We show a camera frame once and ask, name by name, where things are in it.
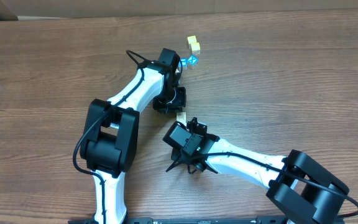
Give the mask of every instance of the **black bracket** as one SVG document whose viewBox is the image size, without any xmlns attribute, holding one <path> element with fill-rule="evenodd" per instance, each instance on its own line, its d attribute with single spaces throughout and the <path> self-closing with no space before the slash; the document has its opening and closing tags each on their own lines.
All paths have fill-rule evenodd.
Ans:
<svg viewBox="0 0 358 224">
<path fill-rule="evenodd" d="M 309 180 L 319 185 L 344 195 L 349 193 L 342 181 L 303 152 L 292 150 L 283 162 L 283 170 L 287 172 L 301 178 L 307 175 Z M 266 196 L 295 223 L 334 223 L 344 198 L 311 185 L 306 185 L 299 195 L 291 189 L 294 181 L 280 174 L 276 180 L 270 181 Z"/>
<path fill-rule="evenodd" d="M 172 147 L 171 160 L 181 164 L 191 165 L 203 172 L 210 169 L 203 158 L 189 159 L 194 156 L 207 154 L 219 137 L 207 133 L 207 125 L 199 123 L 197 118 L 188 121 L 186 126 L 181 122 L 174 122 L 162 139 Z"/>
<path fill-rule="evenodd" d="M 80 156 L 86 160 L 87 168 L 112 174 L 114 178 L 121 172 L 127 172 L 135 158 L 139 112 L 132 108 L 123 109 L 108 101 L 95 99 L 89 106 L 84 133 L 108 109 L 113 107 L 108 117 L 96 124 L 83 141 Z M 101 127 L 118 124 L 117 136 L 104 133 Z"/>
<path fill-rule="evenodd" d="M 259 216 L 256 218 L 192 218 L 192 219 L 151 219 L 128 218 L 124 224 L 286 224 L 288 218 L 280 216 Z M 344 224 L 343 220 L 336 220 L 332 224 Z"/>
<path fill-rule="evenodd" d="M 186 106 L 186 89 L 178 87 L 180 75 L 176 75 L 179 62 L 180 57 L 174 50 L 164 48 L 158 60 L 140 64 L 141 67 L 156 70 L 164 76 L 161 94 L 153 99 L 153 109 L 160 113 L 182 112 Z"/>
</svg>

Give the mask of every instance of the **yellow cube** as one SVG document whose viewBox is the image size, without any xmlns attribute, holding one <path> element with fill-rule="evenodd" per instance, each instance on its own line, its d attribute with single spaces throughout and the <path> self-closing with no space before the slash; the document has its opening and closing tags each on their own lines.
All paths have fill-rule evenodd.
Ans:
<svg viewBox="0 0 358 224">
<path fill-rule="evenodd" d="M 192 43 L 197 43 L 196 36 L 187 37 L 187 42 L 188 42 L 189 49 L 190 49 L 190 46 L 191 46 Z"/>
<path fill-rule="evenodd" d="M 199 55 L 201 51 L 200 43 L 192 43 L 191 44 L 191 54 L 192 55 Z"/>
</svg>

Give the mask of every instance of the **small cube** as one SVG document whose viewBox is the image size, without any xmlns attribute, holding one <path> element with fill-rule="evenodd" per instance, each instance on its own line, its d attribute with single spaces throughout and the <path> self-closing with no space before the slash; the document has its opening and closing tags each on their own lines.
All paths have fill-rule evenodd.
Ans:
<svg viewBox="0 0 358 224">
<path fill-rule="evenodd" d="M 180 61 L 181 61 L 181 64 L 183 65 L 183 69 L 186 70 L 187 69 L 187 59 L 181 58 Z"/>
<path fill-rule="evenodd" d="M 199 55 L 201 51 L 200 43 L 192 43 L 191 44 L 191 54 L 193 55 Z"/>
<path fill-rule="evenodd" d="M 194 69 L 194 67 L 196 66 L 197 62 L 198 62 L 198 58 L 194 55 L 190 56 L 190 58 L 187 60 L 187 65 L 189 66 L 189 68 Z"/>
<path fill-rule="evenodd" d="M 187 37 L 187 42 L 188 42 L 189 49 L 190 49 L 192 43 L 197 43 L 197 38 L 196 38 L 196 36 Z"/>
</svg>

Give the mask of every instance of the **wood grain surface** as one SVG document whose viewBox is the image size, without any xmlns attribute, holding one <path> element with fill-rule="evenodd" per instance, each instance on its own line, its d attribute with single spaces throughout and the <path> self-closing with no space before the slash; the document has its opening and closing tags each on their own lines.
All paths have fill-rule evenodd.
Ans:
<svg viewBox="0 0 358 224">
<path fill-rule="evenodd" d="M 201 55 L 182 75 L 188 119 L 245 149 L 306 152 L 358 200 L 358 10 L 0 22 L 0 223 L 92 216 L 93 179 L 71 161 L 90 102 L 134 77 L 126 49 L 188 57 L 189 35 Z M 126 177 L 130 217 L 281 214 L 240 178 L 182 166 L 165 173 L 171 149 L 162 137 L 175 118 L 150 105 L 141 114 Z"/>
</svg>

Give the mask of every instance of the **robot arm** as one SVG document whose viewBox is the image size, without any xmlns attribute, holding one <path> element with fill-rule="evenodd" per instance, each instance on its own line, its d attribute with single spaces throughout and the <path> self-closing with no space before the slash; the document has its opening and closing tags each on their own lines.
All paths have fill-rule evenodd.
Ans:
<svg viewBox="0 0 358 224">
<path fill-rule="evenodd" d="M 282 169 L 284 163 L 282 162 L 284 156 L 268 156 L 252 152 L 250 150 L 241 149 L 228 143 L 225 139 L 220 139 L 215 142 L 208 153 L 217 152 L 233 152 L 242 154 L 249 158 L 263 162 L 264 164 L 270 164 L 273 167 Z M 238 177 L 242 177 L 255 185 L 269 189 L 269 182 L 277 179 L 279 173 L 274 170 L 268 170 L 253 162 L 234 157 L 234 156 L 209 156 L 205 161 L 206 165 L 215 170 L 219 174 L 232 174 Z"/>
<path fill-rule="evenodd" d="M 90 104 L 80 156 L 93 171 L 97 208 L 92 220 L 79 223 L 121 224 L 126 219 L 124 179 L 136 154 L 139 115 L 152 100 L 161 113 L 182 111 L 186 90 L 175 74 L 179 60 L 175 51 L 163 49 L 157 61 L 138 63 L 134 79 L 120 93 Z M 102 132 L 101 126 L 117 128 L 117 136 Z"/>
<path fill-rule="evenodd" d="M 225 139 L 207 133 L 207 126 L 193 118 L 187 126 L 176 121 L 163 141 L 173 147 L 173 164 L 232 174 L 267 189 L 266 196 L 290 220 L 288 223 L 334 223 L 349 188 L 303 152 L 268 156 L 233 146 Z M 308 183 L 301 194 L 293 190 L 298 180 Z"/>
</svg>

